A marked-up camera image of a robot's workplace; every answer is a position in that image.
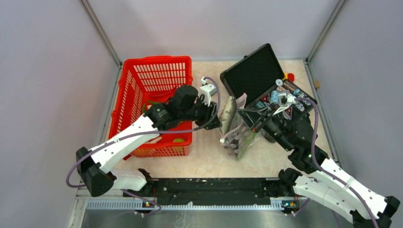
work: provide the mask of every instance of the beige tabletop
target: beige tabletop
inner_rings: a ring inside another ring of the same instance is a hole
[[[200,79],[210,76],[220,86],[221,109],[228,99],[228,92],[220,81],[220,73],[236,61],[222,62],[193,62],[193,86],[200,87]],[[284,72],[295,75],[295,84],[313,96],[307,73],[302,60],[280,61]],[[311,111],[311,123],[314,122],[314,113]],[[316,145],[326,151],[330,156],[330,149],[325,136],[322,122],[319,121],[318,138]],[[120,161],[116,167],[136,170],[146,169],[152,177],[160,178],[186,178],[186,177],[277,177],[281,169],[293,165],[285,151],[278,143],[269,143],[260,137],[239,161],[229,156],[220,144],[221,135],[217,129],[199,130],[193,132],[193,142],[190,145],[190,154],[183,157],[136,158],[132,156],[126,161]]]

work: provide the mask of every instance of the red plastic basket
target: red plastic basket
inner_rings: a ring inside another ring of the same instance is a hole
[[[123,64],[119,80],[115,110],[109,138],[131,125],[151,102],[164,102],[173,96],[175,89],[192,84],[192,59],[189,56],[155,56],[128,59]],[[191,122],[183,122],[174,130],[192,128]],[[136,157],[185,156],[189,154],[192,133],[163,134],[157,143],[143,144],[131,154]]]

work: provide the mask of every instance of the red round object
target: red round object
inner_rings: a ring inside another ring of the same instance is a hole
[[[294,82],[294,80],[295,80],[294,74],[293,73],[288,73],[287,74],[287,79],[290,80],[291,82]]]

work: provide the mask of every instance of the white wall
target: white wall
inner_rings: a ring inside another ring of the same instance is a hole
[[[265,43],[306,58],[338,0],[90,0],[121,60],[239,59]]]
[[[117,67],[79,1],[0,5],[0,227],[64,227],[66,173],[100,135]]]
[[[403,200],[403,1],[349,1],[312,62],[345,169]],[[403,207],[392,218],[402,227]]]

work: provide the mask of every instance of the plastic bag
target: plastic bag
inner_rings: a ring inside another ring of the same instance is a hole
[[[236,100],[237,109],[245,107],[246,94],[243,94]],[[221,145],[227,150],[228,155],[234,156],[236,160],[243,157],[248,148],[256,142],[257,133],[250,131],[250,128],[245,124],[241,115],[235,113],[230,130],[225,135],[222,135],[221,129]]]

